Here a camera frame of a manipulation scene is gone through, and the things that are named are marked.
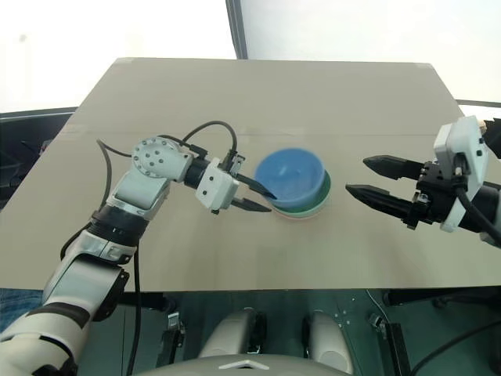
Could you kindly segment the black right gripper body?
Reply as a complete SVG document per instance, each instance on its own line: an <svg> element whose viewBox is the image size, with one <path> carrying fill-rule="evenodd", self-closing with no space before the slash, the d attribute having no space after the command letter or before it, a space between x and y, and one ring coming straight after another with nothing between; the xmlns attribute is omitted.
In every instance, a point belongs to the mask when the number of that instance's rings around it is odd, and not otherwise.
<svg viewBox="0 0 501 376"><path fill-rule="evenodd" d="M456 200L453 181L443 176L438 164L425 162L420 169L409 214L402 220L414 230L419 222L443 223Z"/></svg>

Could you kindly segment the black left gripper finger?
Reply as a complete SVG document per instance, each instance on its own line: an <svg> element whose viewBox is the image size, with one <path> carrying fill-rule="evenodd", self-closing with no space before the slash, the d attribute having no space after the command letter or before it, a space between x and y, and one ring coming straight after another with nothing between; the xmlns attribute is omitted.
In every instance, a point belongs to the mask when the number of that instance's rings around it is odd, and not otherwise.
<svg viewBox="0 0 501 376"><path fill-rule="evenodd" d="M248 212L271 212L272 209L265 207L258 202L246 199L246 198L238 198L235 197L231 200L231 205L237 208L240 208L244 211Z"/></svg>
<svg viewBox="0 0 501 376"><path fill-rule="evenodd" d="M269 191L267 188L265 188L258 181L255 181L255 180L253 180L245 175L242 175L242 174L237 174L236 180L238 180L241 183L246 184L250 188L250 190L252 190L256 193L259 193L263 197L276 199L276 196L271 191Z"/></svg>

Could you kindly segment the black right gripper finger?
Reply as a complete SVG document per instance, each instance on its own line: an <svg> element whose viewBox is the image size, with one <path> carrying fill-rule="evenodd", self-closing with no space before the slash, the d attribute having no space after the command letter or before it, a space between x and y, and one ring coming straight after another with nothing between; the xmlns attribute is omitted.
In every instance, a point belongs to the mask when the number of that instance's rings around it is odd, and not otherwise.
<svg viewBox="0 0 501 376"><path fill-rule="evenodd" d="M405 219L413 205L411 201L392 196L388 191L371 185L347 184L345 189L370 208L399 219Z"/></svg>
<svg viewBox="0 0 501 376"><path fill-rule="evenodd" d="M363 164L373 172L383 177L398 180L400 178L418 180L424 164L406 160L391 155L377 155L366 157Z"/></svg>

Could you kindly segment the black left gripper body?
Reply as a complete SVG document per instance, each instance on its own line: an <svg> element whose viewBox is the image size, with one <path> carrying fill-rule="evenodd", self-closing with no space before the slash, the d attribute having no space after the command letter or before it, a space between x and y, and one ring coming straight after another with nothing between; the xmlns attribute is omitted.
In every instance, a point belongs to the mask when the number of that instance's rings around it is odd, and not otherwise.
<svg viewBox="0 0 501 376"><path fill-rule="evenodd" d="M237 151L229 151L224 159L224 171L234 180L237 180L244 162L244 156L238 154Z"/></svg>

